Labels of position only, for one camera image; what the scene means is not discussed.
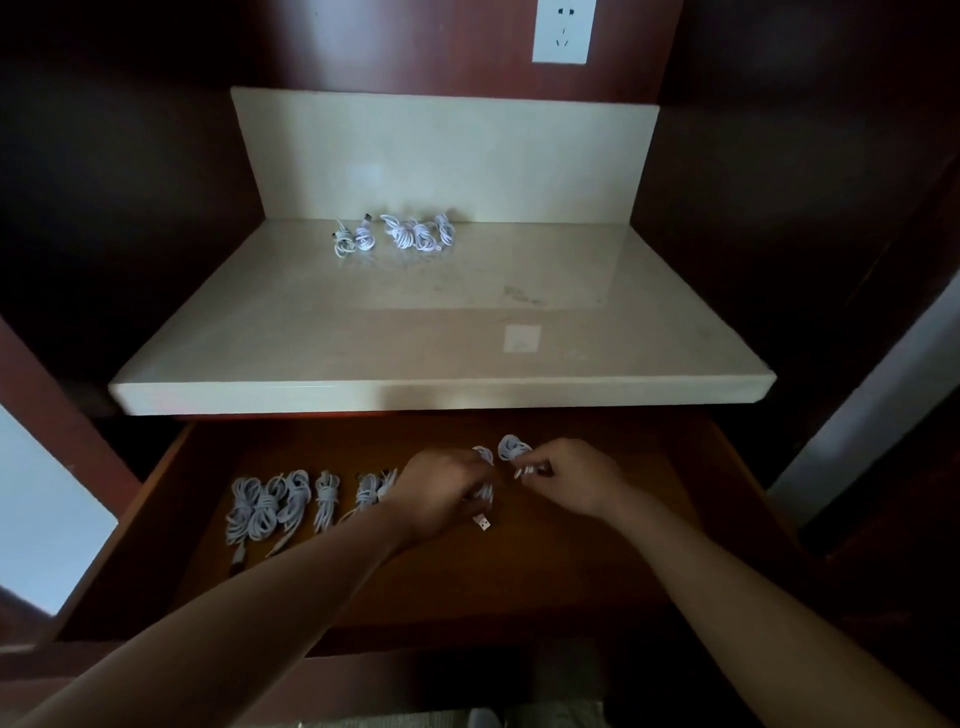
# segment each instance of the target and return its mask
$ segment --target outlet cover plate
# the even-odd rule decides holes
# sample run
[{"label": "outlet cover plate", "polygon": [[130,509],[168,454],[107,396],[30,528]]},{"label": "outlet cover plate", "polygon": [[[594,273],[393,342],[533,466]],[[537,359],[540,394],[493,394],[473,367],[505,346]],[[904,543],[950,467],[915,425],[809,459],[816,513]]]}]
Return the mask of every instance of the outlet cover plate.
[{"label": "outlet cover plate", "polygon": [[586,63],[596,0],[539,0],[534,63]]}]

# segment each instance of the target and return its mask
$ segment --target cable bundle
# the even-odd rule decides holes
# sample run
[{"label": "cable bundle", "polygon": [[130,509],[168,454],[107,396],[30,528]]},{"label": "cable bundle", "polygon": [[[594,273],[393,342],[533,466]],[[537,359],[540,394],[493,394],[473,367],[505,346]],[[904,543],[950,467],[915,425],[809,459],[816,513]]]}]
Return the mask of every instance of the cable bundle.
[{"label": "cable bundle", "polygon": [[[482,457],[485,461],[487,461],[491,465],[493,464],[493,453],[490,452],[490,448],[484,448],[482,445],[478,445],[474,449],[480,453],[480,457]],[[483,500],[488,500],[490,503],[493,503],[493,484],[484,483],[475,491],[473,491],[473,497],[482,498]],[[488,528],[490,528],[490,522],[487,520],[487,517],[484,516],[483,514],[480,514],[479,516],[474,516],[473,522],[476,523],[478,526],[480,526],[480,528],[482,528],[485,531]]]},{"label": "cable bundle", "polygon": [[283,475],[274,475],[261,485],[253,505],[253,515],[247,526],[247,535],[252,541],[263,541],[276,530],[276,512],[280,501],[287,493],[287,481]]},{"label": "cable bundle", "polygon": [[237,546],[232,564],[242,564],[247,555],[247,529],[261,488],[255,477],[238,477],[230,486],[233,507],[227,513],[227,546]]},{"label": "cable bundle", "polygon": [[433,219],[437,226],[437,232],[440,234],[440,242],[444,245],[453,245],[453,235],[456,229],[442,212]]},{"label": "cable bundle", "polygon": [[[431,223],[420,223],[412,218],[400,222],[394,215],[380,215],[380,219],[387,226],[387,234],[394,239],[396,246],[402,251],[416,248],[422,253],[430,253],[442,250],[444,245],[453,245],[453,235],[456,230],[444,214],[437,215]],[[439,242],[430,231],[431,227],[435,228],[440,235]]]},{"label": "cable bundle", "polygon": [[345,521],[357,511],[366,511],[374,503],[382,500],[387,492],[394,487],[395,481],[396,468],[391,471],[383,471],[380,475],[376,473],[358,475],[356,504],[341,516],[340,520]]},{"label": "cable bundle", "polygon": [[369,214],[364,215],[363,221],[353,232],[350,232],[339,217],[337,223],[340,227],[333,233],[333,252],[337,254],[337,257],[347,257],[354,251],[368,251],[376,244],[376,239],[371,231],[373,218]]},{"label": "cable bundle", "polygon": [[340,478],[330,471],[323,471],[314,483],[314,487],[317,490],[317,518],[313,520],[313,530],[319,533],[326,531],[333,523]]},{"label": "cable bundle", "polygon": [[293,471],[287,475],[285,490],[287,502],[276,514],[276,522],[283,526],[285,533],[283,538],[276,542],[276,546],[270,549],[268,557],[280,552],[300,527],[306,514],[307,503],[310,502],[310,476],[306,471]]},{"label": "cable bundle", "polygon": [[[490,452],[489,448],[484,448],[482,445],[478,445],[474,448],[477,452],[480,453],[480,457],[486,460],[491,465],[493,464],[493,453]],[[473,492],[473,497],[479,497],[483,500],[488,500],[493,503],[493,484],[484,483],[477,490]]]},{"label": "cable bundle", "polygon": [[[529,445],[520,440],[516,435],[504,435],[503,439],[500,441],[500,445],[497,446],[497,453],[500,455],[501,460],[513,460],[515,457],[519,457],[524,452],[529,452],[532,450]],[[526,473],[535,473],[537,469],[528,465],[526,468],[517,469],[514,473],[514,480],[519,478],[521,475]]]}]

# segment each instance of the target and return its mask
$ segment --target marble countertop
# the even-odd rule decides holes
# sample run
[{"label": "marble countertop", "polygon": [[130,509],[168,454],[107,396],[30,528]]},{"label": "marble countertop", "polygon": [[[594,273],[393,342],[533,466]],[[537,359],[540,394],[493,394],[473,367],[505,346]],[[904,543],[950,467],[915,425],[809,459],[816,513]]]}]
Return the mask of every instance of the marble countertop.
[{"label": "marble countertop", "polygon": [[111,383],[132,414],[754,401],[775,376],[628,226],[333,253],[267,221]]}]

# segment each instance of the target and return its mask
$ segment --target wooden wall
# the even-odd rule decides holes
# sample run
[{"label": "wooden wall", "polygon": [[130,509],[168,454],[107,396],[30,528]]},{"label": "wooden wall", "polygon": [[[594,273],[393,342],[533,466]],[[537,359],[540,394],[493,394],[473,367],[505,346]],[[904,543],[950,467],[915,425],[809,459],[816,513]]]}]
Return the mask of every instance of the wooden wall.
[{"label": "wooden wall", "polygon": [[653,104],[683,0],[597,0],[586,65],[531,63],[537,0],[247,0],[239,85]]},{"label": "wooden wall", "polygon": [[263,219],[226,13],[176,5],[19,4],[0,30],[0,315],[141,477],[178,426],[105,385]]},{"label": "wooden wall", "polygon": [[958,13],[684,3],[632,222],[777,372],[716,411],[767,485],[960,263]]}]

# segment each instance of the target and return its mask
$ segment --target open drawer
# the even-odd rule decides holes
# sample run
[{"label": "open drawer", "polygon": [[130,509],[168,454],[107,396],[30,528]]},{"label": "open drawer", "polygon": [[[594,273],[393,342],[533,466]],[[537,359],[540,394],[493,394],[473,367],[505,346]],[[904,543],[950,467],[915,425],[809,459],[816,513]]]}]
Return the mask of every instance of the open drawer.
[{"label": "open drawer", "polygon": [[[426,447],[496,449],[514,433],[594,443],[629,479],[762,570],[800,564],[735,453],[694,407],[404,412],[361,417],[200,421],[166,453],[58,616],[56,639],[122,641],[228,578],[230,484],[305,469],[342,477],[336,518],[356,473],[402,467]],[[669,600],[634,550],[513,480],[498,463],[490,521],[466,522],[378,570],[313,654],[516,643],[656,629]],[[294,537],[315,536],[316,503]],[[279,538],[248,544],[256,568]]]}]

